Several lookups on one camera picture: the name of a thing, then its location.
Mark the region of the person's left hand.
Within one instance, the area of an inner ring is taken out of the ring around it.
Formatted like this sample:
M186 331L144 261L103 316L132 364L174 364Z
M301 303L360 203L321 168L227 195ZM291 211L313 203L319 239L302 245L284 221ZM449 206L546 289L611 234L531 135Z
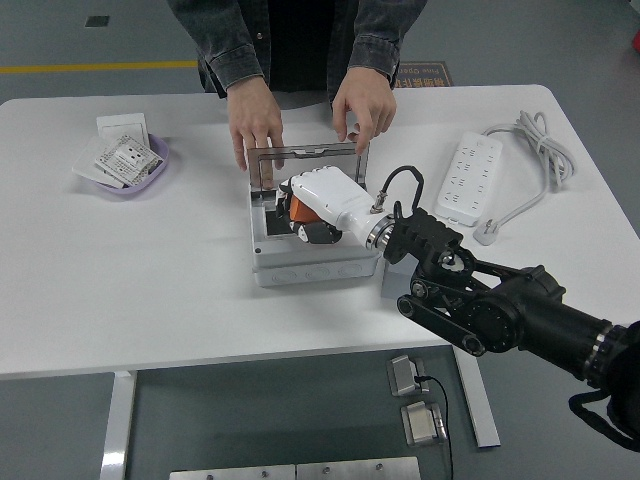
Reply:
M389 129L397 103L385 75L375 69L353 67L341 82L332 110L338 140L355 142L360 155L373 138Z

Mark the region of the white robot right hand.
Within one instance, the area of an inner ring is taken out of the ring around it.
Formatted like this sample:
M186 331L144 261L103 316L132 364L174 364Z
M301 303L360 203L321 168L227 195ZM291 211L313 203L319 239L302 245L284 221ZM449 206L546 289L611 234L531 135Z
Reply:
M311 244L331 244L352 233L366 249L383 250L382 237L393 229L374 198L335 166L303 172L283 181L276 193L276 213Z

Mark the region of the person's right hand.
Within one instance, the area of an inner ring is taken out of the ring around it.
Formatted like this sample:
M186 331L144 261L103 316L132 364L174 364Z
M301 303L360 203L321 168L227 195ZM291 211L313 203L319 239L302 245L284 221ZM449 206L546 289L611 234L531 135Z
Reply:
M234 158L241 171L248 170L248 150L284 146L281 110L261 76L239 80L227 89L227 112Z

